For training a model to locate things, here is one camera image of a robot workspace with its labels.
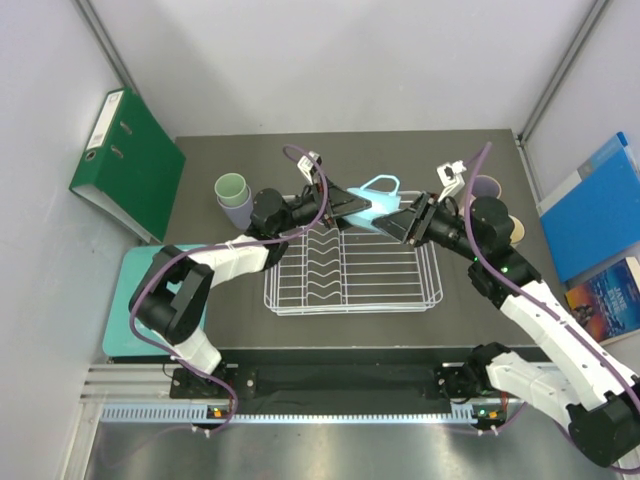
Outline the white wire dish rack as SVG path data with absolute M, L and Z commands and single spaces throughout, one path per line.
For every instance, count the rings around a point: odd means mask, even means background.
M 314 227 L 265 273 L 264 304 L 279 316 L 424 312 L 443 297 L 432 244 L 356 227 Z

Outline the green cup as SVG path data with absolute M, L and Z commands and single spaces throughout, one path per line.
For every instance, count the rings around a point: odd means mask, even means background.
M 242 205 L 249 197 L 246 180 L 238 173 L 221 175 L 214 184 L 214 191 L 217 199 L 230 208 Z

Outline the cream mug black handle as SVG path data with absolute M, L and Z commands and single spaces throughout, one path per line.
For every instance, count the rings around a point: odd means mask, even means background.
M 513 230 L 510 235 L 510 244 L 516 246 L 524 239 L 526 230 L 524 224 L 517 217 L 510 215 L 510 219 L 513 222 Z

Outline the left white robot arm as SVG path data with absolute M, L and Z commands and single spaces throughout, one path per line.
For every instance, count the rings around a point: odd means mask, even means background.
M 241 275 L 275 266 L 289 242 L 283 234 L 319 220 L 328 228 L 346 227 L 346 217 L 369 209 L 372 202 L 333 183 L 307 185 L 289 200 L 277 190 L 259 191 L 244 234 L 191 254 L 169 245 L 161 248 L 129 301 L 133 318 L 162 339 L 160 346 L 194 370 L 192 384 L 205 396 L 226 387 L 227 374 L 218 366 L 220 352 L 200 321 L 209 291 Z

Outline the purple cup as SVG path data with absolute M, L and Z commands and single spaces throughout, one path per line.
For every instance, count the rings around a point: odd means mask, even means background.
M 247 199 L 238 206 L 229 207 L 220 199 L 217 202 L 231 223 L 240 230 L 246 230 L 251 224 L 253 211 L 253 198 L 251 188 L 247 188 Z

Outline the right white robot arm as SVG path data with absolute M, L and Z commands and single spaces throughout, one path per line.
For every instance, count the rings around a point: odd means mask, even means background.
M 506 205 L 479 197 L 463 214 L 421 195 L 409 207 L 374 220 L 395 240 L 436 243 L 470 260 L 474 288 L 516 323 L 553 363 L 545 372 L 514 350 L 492 343 L 465 363 L 476 394 L 512 394 L 551 418 L 592 463 L 611 467 L 639 446 L 639 376 L 579 326 L 540 273 L 512 245 Z

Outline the pink mug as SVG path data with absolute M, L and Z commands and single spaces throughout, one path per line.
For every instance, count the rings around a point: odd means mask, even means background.
M 461 214 L 464 212 L 464 202 L 468 186 L 469 184 L 466 184 L 458 195 L 458 206 Z M 479 197 L 500 198 L 501 195 L 502 186 L 494 177 L 489 175 L 478 175 L 476 177 L 471 189 L 471 201 Z

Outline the blue mug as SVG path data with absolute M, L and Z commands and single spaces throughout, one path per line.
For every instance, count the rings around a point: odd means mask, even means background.
M 395 186 L 389 191 L 380 191 L 372 188 L 372 185 L 380 180 L 390 180 Z M 347 191 L 358 197 L 369 200 L 371 206 L 358 213 L 344 217 L 344 220 L 353 227 L 359 227 L 371 232 L 381 233 L 381 230 L 373 225 L 373 221 L 379 217 L 392 214 L 400 209 L 401 196 L 399 195 L 400 180 L 394 175 L 378 175 L 360 187 L 349 187 Z

